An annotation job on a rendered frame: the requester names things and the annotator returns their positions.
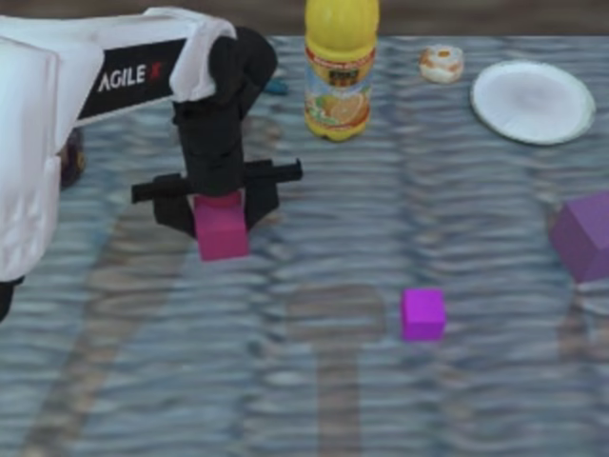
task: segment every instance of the orange juice bottle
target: orange juice bottle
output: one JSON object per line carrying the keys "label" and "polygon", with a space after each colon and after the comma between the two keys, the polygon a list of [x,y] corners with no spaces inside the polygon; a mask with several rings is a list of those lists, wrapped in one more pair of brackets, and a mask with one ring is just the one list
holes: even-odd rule
{"label": "orange juice bottle", "polygon": [[307,0],[304,119],[332,141],[361,133],[370,118],[379,0]]}

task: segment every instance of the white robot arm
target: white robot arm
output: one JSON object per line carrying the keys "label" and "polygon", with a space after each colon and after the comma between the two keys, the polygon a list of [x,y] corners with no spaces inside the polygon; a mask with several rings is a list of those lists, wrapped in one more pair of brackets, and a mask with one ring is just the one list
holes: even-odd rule
{"label": "white robot arm", "polygon": [[23,277],[55,230],[58,151],[74,127],[215,84],[207,57],[227,21],[177,8],[76,20],[0,17],[0,282]]}

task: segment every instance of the blue object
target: blue object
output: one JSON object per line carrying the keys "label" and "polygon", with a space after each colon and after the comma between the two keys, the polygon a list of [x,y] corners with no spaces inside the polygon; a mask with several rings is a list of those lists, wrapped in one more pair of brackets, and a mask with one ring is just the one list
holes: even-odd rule
{"label": "blue object", "polygon": [[281,79],[271,79],[265,87],[265,92],[273,95],[287,95],[288,85]]}

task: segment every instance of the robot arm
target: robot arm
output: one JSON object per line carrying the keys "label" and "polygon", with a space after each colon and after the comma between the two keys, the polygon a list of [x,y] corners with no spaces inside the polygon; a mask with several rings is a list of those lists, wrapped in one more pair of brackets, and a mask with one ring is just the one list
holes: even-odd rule
{"label": "robot arm", "polygon": [[[10,62],[0,67],[0,305],[10,303],[14,286],[50,244],[59,203],[57,153],[74,127],[171,100],[187,176],[180,177],[179,197],[171,196],[175,186],[168,194],[154,188],[148,197],[158,223],[190,235],[192,214],[169,221],[158,217],[159,207],[246,185],[240,122],[277,65],[272,47],[252,30],[178,8],[75,20],[0,16],[0,55]],[[158,181],[167,187],[167,177]],[[244,212],[253,206],[260,212],[262,200],[247,198]],[[268,208],[278,205],[268,201]]]}

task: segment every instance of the donut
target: donut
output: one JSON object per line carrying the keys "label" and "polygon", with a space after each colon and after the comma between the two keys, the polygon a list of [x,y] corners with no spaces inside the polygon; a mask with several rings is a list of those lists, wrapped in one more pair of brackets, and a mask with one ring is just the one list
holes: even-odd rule
{"label": "donut", "polygon": [[454,46],[430,46],[421,53],[419,70],[432,83],[454,83],[463,73],[463,51]]}

